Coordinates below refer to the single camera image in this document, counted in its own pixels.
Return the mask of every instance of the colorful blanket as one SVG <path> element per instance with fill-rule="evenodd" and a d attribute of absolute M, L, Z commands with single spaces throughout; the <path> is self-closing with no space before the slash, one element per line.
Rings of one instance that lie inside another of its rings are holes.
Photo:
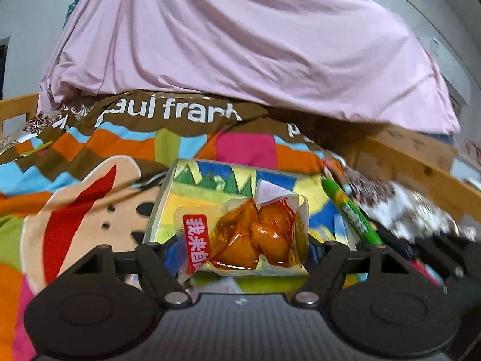
<path fill-rule="evenodd" d="M 23 328 L 33 295 L 98 244 L 136 247 L 177 158 L 320 174 L 322 153 L 261 105 L 134 91 L 0 155 L 0 359 L 35 351 Z"/>

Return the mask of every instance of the packaged chicken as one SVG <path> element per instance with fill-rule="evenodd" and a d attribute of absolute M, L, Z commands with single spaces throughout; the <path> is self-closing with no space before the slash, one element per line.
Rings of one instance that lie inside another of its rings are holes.
<path fill-rule="evenodd" d="M 258 182 L 254 199 L 178 208 L 179 280 L 200 268 L 221 275 L 305 274 L 308 213 L 307 198 L 265 180 Z"/>

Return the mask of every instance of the pink fabric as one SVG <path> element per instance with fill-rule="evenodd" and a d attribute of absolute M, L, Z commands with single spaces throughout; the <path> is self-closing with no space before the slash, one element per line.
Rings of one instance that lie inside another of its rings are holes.
<path fill-rule="evenodd" d="M 141 88 L 459 131 L 435 62 L 370 0 L 80 0 L 40 88 L 40 110 Z"/>
<path fill-rule="evenodd" d="M 274 136 L 250 133 L 224 133 L 216 139 L 216 156 L 220 162 L 277 169 Z"/>
<path fill-rule="evenodd" d="M 36 352 L 25 331 L 25 326 L 23 325 L 23 313 L 25 312 L 27 304 L 32 300 L 33 294 L 25 277 L 23 277 L 21 286 L 18 317 L 15 325 L 15 339 L 12 344 L 12 355 L 14 361 L 30 361 L 35 356 Z"/>

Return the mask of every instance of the metal screw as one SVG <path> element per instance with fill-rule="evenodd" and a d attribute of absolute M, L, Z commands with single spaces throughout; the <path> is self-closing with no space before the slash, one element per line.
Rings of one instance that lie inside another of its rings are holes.
<path fill-rule="evenodd" d="M 463 278 L 464 270 L 461 266 L 458 266 L 454 269 L 454 275 L 458 278 Z"/>
<path fill-rule="evenodd" d="M 296 294 L 296 301 L 301 304 L 312 305 L 319 301 L 319 296 L 313 292 L 300 292 Z"/>
<path fill-rule="evenodd" d="M 182 292 L 170 292 L 165 295 L 164 300 L 171 305 L 180 305 L 188 300 L 188 295 Z"/>

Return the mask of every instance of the green marker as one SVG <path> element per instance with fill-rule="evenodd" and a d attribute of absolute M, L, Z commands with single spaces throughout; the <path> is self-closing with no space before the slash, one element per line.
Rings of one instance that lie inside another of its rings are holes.
<path fill-rule="evenodd" d="M 359 238 L 372 245 L 384 244 L 367 219 L 333 180 L 323 178 L 322 188 Z"/>

